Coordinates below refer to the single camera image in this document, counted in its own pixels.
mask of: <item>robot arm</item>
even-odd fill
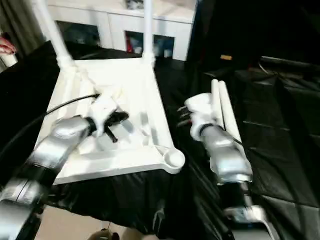
[[[212,94],[219,95],[217,91],[216,89]],[[268,221],[264,209],[253,203],[250,191],[253,178],[251,164],[242,146],[239,146],[235,138],[222,128],[224,125],[222,117],[227,125],[229,123],[226,121],[230,116],[216,115],[217,111],[213,111],[215,109],[213,105],[217,103],[212,101],[216,97],[212,97],[212,94],[202,93],[191,97],[185,101],[185,105],[192,122],[190,134],[194,140],[203,143],[210,156],[210,169],[216,176],[223,212],[227,219],[238,226],[262,224],[272,240],[279,240],[279,235]],[[221,101],[222,110],[227,107],[226,104],[230,105],[230,101],[227,103]]]
[[[56,176],[75,148],[96,130],[89,117],[58,121],[4,187],[0,197],[0,239],[34,239],[40,214]]]

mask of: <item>black plastic sheet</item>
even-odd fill
[[[67,46],[75,59],[137,57],[92,46]],[[59,185],[52,189],[49,204],[160,239],[227,239],[229,227],[209,157],[202,144],[191,139],[190,127],[176,127],[176,110],[187,98],[210,92],[211,78],[177,60],[157,60],[154,70],[173,141],[186,156],[182,171],[171,175],[153,170]],[[46,111],[58,73],[52,46],[46,43],[0,74],[4,115],[0,147]],[[320,93],[274,74],[238,71],[222,80],[252,164],[254,200],[266,209],[281,239],[320,239]],[[0,159],[1,184],[27,159],[40,126],[30,129]]]

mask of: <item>white cylinder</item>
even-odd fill
[[[17,61],[17,58],[14,54],[1,54],[0,55],[0,58],[2,59],[2,61],[4,62],[4,65],[9,68],[11,67],[12,65],[16,64],[18,61]]]
[[[217,79],[211,81],[211,97],[212,117],[216,120],[217,125],[225,128],[220,103],[219,82]]]
[[[143,57],[154,60],[153,0],[144,0]]]
[[[142,87],[153,144],[168,149],[174,148],[156,76],[150,64],[145,64],[144,67]]]
[[[232,109],[231,101],[229,98],[228,90],[226,83],[224,81],[219,82],[219,94],[220,94],[220,102],[223,113],[223,120],[225,130],[235,139],[241,142],[241,137],[238,129],[238,125],[236,122],[235,114]],[[240,144],[236,144],[241,154],[246,158],[246,153],[244,147]]]
[[[48,34],[50,36],[59,67],[65,68],[73,66],[74,61],[72,60],[70,54],[67,51],[65,42],[61,37],[61,33],[58,29],[56,22],[52,19],[49,13],[47,1],[36,0],[35,3],[38,7],[38,12],[42,15],[42,19],[48,30]]]

